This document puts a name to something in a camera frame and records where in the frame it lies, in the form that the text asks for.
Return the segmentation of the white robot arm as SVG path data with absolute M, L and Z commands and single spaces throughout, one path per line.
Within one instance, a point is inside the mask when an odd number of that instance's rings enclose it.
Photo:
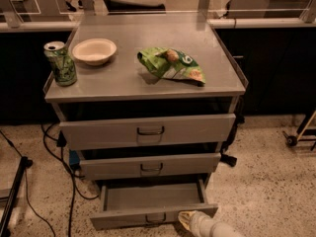
M 178 219 L 195 237 L 245 237 L 231 225 L 216 221 L 202 211 L 181 211 Z

